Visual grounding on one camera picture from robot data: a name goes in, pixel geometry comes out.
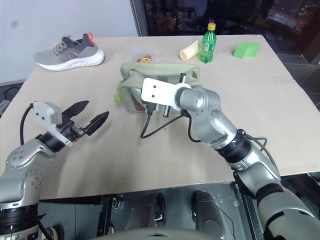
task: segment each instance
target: yellow bottle cap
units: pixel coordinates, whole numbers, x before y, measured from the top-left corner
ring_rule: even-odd
[[[210,22],[210,23],[208,24],[208,30],[209,30],[209,31],[214,31],[214,30],[216,30],[216,24],[215,24],[214,22]]]

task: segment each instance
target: foam roll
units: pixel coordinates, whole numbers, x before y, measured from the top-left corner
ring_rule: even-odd
[[[181,60],[186,62],[192,59],[194,56],[196,56],[199,52],[200,52],[199,41],[196,40],[191,45],[182,49],[179,55]]]

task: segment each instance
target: green bottle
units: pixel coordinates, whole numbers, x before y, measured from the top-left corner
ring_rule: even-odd
[[[205,64],[211,62],[214,57],[214,50],[217,42],[215,30],[216,24],[210,22],[208,24],[208,31],[202,38],[200,61],[204,62]]]

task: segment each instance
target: sneaker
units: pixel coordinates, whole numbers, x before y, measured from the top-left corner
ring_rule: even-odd
[[[104,61],[105,53],[92,38],[91,32],[76,41],[64,36],[53,49],[37,52],[33,58],[39,66],[51,71],[99,65]]]

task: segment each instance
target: beige tabletop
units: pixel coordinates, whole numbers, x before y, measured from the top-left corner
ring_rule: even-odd
[[[19,146],[19,123],[32,101],[51,101],[62,109],[89,100],[75,117],[78,127],[97,114],[110,111],[106,124],[92,136],[57,154],[46,174],[42,199],[70,198],[141,191],[201,183],[233,181],[232,171],[213,149],[193,143],[187,119],[140,139],[144,115],[129,113],[114,103],[120,66],[136,49],[153,50],[157,62],[183,63],[179,50],[200,36],[97,38],[106,54],[99,66],[53,72],[36,67],[0,119],[0,174],[8,154]],[[256,57],[232,56],[243,42],[260,42]],[[221,97],[224,113],[255,137],[267,137],[267,148],[281,175],[320,170],[320,114],[261,35],[221,35],[212,63],[195,57],[204,88]],[[149,131],[168,119],[158,113]],[[43,133],[29,114],[25,141]]]

